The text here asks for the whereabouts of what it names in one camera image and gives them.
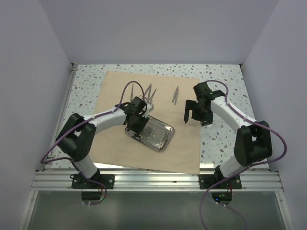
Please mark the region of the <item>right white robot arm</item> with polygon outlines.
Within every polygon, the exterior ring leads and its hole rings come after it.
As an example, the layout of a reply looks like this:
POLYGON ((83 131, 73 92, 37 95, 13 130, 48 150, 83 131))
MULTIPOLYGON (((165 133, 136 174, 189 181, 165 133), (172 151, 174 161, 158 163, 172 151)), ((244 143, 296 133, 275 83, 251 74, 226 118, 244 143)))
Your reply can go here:
POLYGON ((187 123, 191 117, 201 126, 208 126, 213 123, 213 115, 216 114, 236 134, 234 155, 214 170, 214 184, 225 188, 231 182, 230 176, 272 155, 269 125, 265 121, 257 122, 240 111, 228 100, 228 89, 225 93, 212 91, 206 82, 202 82, 193 90, 196 100, 186 100, 184 122, 187 123))

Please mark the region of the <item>steel instrument tray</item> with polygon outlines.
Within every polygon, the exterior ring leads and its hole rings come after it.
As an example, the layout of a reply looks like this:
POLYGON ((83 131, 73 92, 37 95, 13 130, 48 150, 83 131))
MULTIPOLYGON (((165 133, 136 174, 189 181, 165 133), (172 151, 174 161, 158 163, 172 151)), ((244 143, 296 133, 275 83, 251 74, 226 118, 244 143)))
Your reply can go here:
POLYGON ((125 134, 156 152, 162 152, 175 134, 175 129, 155 117, 149 115, 148 118, 149 120, 140 134, 136 134, 128 128, 125 128, 125 134))

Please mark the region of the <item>steel scalpel handle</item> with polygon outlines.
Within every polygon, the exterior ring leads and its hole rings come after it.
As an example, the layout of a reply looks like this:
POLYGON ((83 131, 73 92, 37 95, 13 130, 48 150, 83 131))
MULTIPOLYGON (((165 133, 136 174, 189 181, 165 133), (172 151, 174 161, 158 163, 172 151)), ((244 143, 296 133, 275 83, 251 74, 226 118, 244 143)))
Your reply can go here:
POLYGON ((130 91, 130 102, 133 100, 133 93, 134 93, 134 84, 131 87, 131 91, 130 91))

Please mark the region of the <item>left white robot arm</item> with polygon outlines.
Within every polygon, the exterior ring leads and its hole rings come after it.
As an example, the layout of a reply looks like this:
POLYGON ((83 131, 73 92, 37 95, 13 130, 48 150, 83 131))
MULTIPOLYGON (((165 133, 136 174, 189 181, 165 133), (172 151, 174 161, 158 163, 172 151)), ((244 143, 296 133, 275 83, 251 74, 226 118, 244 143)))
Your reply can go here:
POLYGON ((56 145, 67 154, 76 168, 83 174, 83 183, 95 188, 100 182, 98 168, 89 152, 95 135, 109 128, 125 125, 135 134, 140 134, 153 110, 153 105, 139 97, 131 102, 121 103, 101 114, 81 116, 72 114, 56 139, 56 145))

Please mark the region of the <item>steel surgical scissors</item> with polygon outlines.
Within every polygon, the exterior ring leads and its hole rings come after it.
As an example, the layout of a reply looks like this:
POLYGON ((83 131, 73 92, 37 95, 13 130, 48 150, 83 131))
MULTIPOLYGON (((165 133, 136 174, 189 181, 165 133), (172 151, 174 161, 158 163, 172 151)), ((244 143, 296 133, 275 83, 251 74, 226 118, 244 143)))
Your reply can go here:
POLYGON ((147 87, 147 89, 144 92, 144 96, 149 99, 150 95, 151 95, 151 90, 152 90, 152 84, 150 83, 149 86, 147 87))

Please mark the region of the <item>small steel scissors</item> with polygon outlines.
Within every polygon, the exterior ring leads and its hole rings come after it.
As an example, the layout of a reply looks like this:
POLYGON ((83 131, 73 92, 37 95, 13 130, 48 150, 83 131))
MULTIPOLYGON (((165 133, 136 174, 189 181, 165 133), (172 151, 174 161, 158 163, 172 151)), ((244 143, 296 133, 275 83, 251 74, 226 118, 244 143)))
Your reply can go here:
POLYGON ((150 96, 150 98, 148 99, 148 102, 151 104, 153 102, 153 97, 156 93, 156 90, 154 90, 154 92, 152 93, 152 95, 150 96))

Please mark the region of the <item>beige cloth wrap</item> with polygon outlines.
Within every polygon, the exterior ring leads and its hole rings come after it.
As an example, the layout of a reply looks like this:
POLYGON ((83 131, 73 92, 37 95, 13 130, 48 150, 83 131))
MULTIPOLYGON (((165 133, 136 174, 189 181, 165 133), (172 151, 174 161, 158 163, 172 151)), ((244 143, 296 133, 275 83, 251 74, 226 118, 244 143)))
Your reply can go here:
POLYGON ((123 125, 115 126, 97 134, 93 140, 90 156, 95 163, 104 163, 148 170, 198 174, 200 171, 200 132, 199 122, 192 119, 184 123, 186 100, 194 100, 193 87, 196 78, 155 76, 108 71, 97 99, 95 112, 100 113, 116 105, 120 97, 130 100, 140 96, 152 84, 154 109, 151 116, 171 125, 175 134, 167 148, 156 152, 125 134, 123 125), (172 103, 174 92, 179 87, 177 104, 172 103))

